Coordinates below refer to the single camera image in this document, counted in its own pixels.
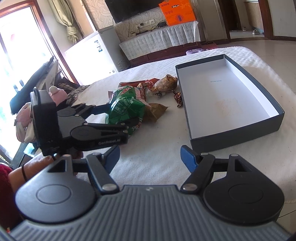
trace white bedsheet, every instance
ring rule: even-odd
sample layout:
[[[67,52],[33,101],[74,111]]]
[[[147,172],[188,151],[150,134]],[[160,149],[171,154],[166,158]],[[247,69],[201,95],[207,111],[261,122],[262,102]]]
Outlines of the white bedsheet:
[[[166,74],[176,76],[177,64],[223,53],[252,74],[286,113],[279,131],[212,154],[218,158],[240,154],[279,185],[286,203],[296,202],[296,96],[271,67],[247,48],[214,49],[128,69],[93,83],[76,103],[105,104],[108,91],[116,89],[119,82],[162,78]],[[161,99],[149,97],[147,102],[161,103],[169,108],[157,123],[143,124],[128,144],[120,147],[121,157],[111,176],[120,187],[124,184],[176,184],[180,187],[190,175],[180,159],[180,147],[191,146],[184,108],[176,107],[172,93]],[[104,123],[104,118],[105,114],[92,115],[87,121]]]

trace shoe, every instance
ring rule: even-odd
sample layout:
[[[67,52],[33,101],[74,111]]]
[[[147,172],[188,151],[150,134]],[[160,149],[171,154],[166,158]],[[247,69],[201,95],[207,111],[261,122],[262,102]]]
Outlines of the shoe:
[[[257,35],[257,34],[260,34],[259,31],[257,31],[256,29],[253,30],[253,35]]]

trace black bag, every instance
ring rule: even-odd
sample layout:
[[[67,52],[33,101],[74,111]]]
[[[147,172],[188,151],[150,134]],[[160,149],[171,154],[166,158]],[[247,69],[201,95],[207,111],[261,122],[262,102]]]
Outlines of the black bag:
[[[13,97],[10,101],[11,113],[14,115],[19,112],[23,105],[27,102],[30,102],[30,92],[33,91],[33,88],[36,86],[38,81],[47,73],[47,70],[50,64],[53,62],[54,57],[52,56],[50,60],[44,63],[28,80],[24,87],[17,92],[16,96]]]

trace wrapped candy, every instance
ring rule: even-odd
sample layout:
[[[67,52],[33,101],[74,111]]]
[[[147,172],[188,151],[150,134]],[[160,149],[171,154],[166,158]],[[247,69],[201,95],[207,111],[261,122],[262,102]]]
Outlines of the wrapped candy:
[[[180,92],[175,92],[174,89],[172,89],[172,92],[174,93],[174,99],[177,102],[177,107],[181,107],[183,105],[182,95]]]
[[[152,92],[170,92],[171,89],[176,89],[178,78],[167,74],[164,78],[157,81],[150,89]]]

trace white refrigerator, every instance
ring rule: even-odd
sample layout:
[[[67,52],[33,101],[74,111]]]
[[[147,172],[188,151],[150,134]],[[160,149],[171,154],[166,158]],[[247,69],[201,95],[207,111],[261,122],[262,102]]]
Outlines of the white refrigerator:
[[[66,62],[80,85],[90,85],[130,67],[113,26],[87,36],[70,49]]]

